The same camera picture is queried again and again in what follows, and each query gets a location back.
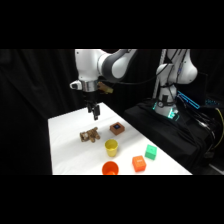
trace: black background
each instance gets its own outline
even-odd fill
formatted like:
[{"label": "black background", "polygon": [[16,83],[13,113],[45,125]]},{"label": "black background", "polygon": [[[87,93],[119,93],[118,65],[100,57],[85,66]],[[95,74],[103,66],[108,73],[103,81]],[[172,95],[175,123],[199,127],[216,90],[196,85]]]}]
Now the black background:
[{"label": "black background", "polygon": [[[161,50],[140,49],[124,82],[153,77]],[[208,93],[224,97],[224,49],[192,49],[191,57],[198,70],[209,75]],[[47,119],[84,107],[82,93],[69,88],[77,79],[74,49],[0,50],[1,174],[52,173]],[[117,84],[113,95],[101,95],[99,101],[123,116],[126,109],[152,97],[154,84]]]}]

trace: wooden block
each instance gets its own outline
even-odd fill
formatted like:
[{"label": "wooden block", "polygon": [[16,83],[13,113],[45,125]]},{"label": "wooden block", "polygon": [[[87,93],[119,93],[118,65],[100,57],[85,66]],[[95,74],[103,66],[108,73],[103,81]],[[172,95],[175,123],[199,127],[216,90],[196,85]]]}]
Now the wooden block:
[{"label": "wooden block", "polygon": [[113,124],[110,126],[110,130],[115,134],[115,135],[119,135],[122,132],[125,131],[125,127],[120,124],[119,122],[117,122],[116,124]]}]

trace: green light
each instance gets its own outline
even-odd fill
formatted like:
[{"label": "green light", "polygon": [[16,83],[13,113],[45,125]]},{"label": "green light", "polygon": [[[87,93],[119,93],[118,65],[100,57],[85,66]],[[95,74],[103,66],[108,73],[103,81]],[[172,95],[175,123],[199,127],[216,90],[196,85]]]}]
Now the green light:
[{"label": "green light", "polygon": [[173,112],[173,108],[171,108],[168,118],[173,119],[175,117],[175,113]]},{"label": "green light", "polygon": [[156,109],[156,105],[157,105],[157,103],[155,103],[154,107],[152,108],[153,110],[155,110],[155,109]]}]

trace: yellow cup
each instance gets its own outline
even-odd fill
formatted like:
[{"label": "yellow cup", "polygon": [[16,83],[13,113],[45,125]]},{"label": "yellow cup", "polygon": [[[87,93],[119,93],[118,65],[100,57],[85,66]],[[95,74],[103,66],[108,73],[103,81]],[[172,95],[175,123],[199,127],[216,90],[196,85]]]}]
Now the yellow cup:
[{"label": "yellow cup", "polygon": [[110,139],[105,143],[105,148],[108,156],[115,157],[117,155],[118,143],[116,140]]}]

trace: green cube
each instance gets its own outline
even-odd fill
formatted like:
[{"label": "green cube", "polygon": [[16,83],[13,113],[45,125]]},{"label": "green cube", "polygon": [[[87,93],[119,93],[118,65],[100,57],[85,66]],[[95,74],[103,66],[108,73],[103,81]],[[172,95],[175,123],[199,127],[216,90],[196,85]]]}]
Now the green cube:
[{"label": "green cube", "polygon": [[157,148],[151,145],[147,146],[145,157],[155,160],[157,155]]}]

